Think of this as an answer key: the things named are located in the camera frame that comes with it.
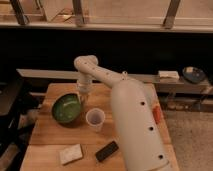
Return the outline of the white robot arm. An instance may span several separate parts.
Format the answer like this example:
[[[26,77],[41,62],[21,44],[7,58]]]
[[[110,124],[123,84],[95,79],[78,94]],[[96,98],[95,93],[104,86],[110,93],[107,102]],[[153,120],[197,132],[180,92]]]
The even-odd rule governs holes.
[[[152,112],[152,90],[127,74],[98,65],[94,55],[74,60],[80,94],[95,78],[111,88],[111,110],[127,171],[172,171]]]

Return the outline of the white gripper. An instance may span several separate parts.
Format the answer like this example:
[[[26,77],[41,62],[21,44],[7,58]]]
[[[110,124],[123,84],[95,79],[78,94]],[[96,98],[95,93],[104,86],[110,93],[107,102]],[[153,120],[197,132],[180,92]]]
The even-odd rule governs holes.
[[[89,92],[91,91],[91,87],[92,87],[92,81],[89,81],[89,82],[77,81],[77,90],[81,98],[85,98],[89,95]]]

